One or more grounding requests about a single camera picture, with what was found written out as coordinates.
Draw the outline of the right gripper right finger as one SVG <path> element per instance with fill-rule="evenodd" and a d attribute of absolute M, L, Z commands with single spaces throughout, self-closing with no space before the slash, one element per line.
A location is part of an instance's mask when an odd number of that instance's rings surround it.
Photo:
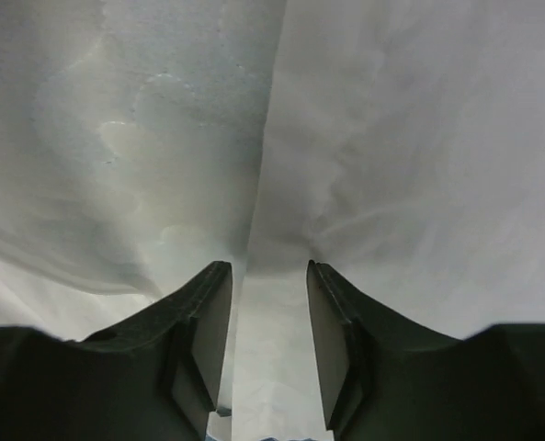
<path fill-rule="evenodd" d="M 438 333 L 310 262 L 324 420 L 338 440 L 545 440 L 545 323 Z"/>

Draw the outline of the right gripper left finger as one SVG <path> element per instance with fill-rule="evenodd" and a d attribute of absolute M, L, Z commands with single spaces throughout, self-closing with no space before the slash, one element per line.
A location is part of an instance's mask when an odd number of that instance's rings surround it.
<path fill-rule="evenodd" d="M 232 267 L 216 261 L 82 341 L 0 327 L 0 440 L 203 439 L 232 294 Z"/>

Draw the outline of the blue white pillowcase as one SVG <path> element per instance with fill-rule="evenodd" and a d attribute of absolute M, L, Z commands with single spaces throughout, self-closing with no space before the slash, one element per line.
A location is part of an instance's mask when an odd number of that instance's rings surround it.
<path fill-rule="evenodd" d="M 545 1 L 0 1 L 0 327 L 232 267 L 201 440 L 338 440 L 310 262 L 438 333 L 545 323 Z"/>

